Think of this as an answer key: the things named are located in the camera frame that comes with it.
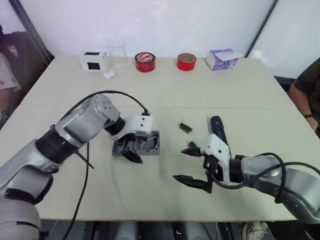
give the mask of white box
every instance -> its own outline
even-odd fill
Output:
[[[103,72],[108,71],[109,60],[108,54],[105,51],[84,51],[81,53],[78,59],[83,70]]]

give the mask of small electronic component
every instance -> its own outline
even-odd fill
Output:
[[[194,149],[194,148],[197,148],[197,144],[194,142],[194,141],[191,141],[188,143],[188,148],[189,149]]]
[[[181,130],[183,130],[184,132],[186,132],[187,134],[190,133],[190,132],[192,132],[192,128],[189,127],[188,125],[185,125],[183,122],[180,123],[179,128],[180,128]]]

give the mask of tissue box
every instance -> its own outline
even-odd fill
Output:
[[[244,55],[232,49],[210,50],[205,59],[211,70],[233,69],[238,58]]]
[[[108,54],[102,52],[84,51],[78,57],[83,70],[104,71],[108,70]]]

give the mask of white wall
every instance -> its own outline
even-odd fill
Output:
[[[21,0],[54,54],[103,50],[106,39],[124,38],[129,56],[209,49],[245,53],[272,0]]]
[[[25,31],[24,26],[8,0],[0,0],[0,24],[5,34]]]
[[[280,0],[249,57],[274,76],[298,77],[320,57],[320,0]]]

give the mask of shoe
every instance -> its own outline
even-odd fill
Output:
[[[268,225],[265,222],[247,222],[242,229],[243,240],[261,240],[267,233]]]

